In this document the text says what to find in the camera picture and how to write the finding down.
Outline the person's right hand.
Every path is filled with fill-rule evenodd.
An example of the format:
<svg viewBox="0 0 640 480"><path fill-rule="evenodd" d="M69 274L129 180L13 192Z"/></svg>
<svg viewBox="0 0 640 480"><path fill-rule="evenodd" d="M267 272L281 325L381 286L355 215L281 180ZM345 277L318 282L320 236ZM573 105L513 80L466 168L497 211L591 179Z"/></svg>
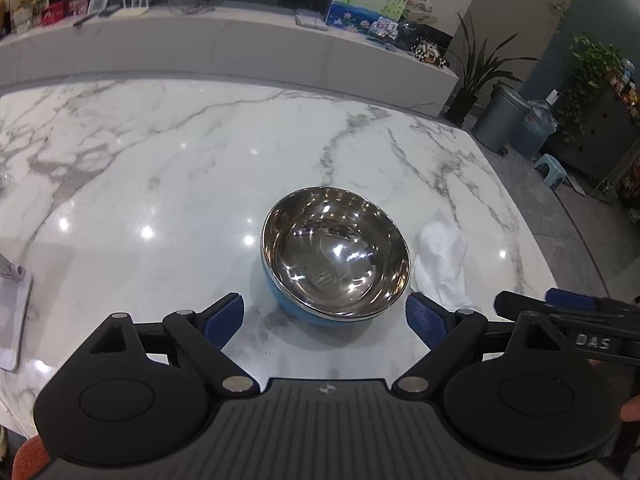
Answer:
<svg viewBox="0 0 640 480"><path fill-rule="evenodd" d="M638 422L640 420L640 396L634 396L620 408L622 422Z"/></svg>

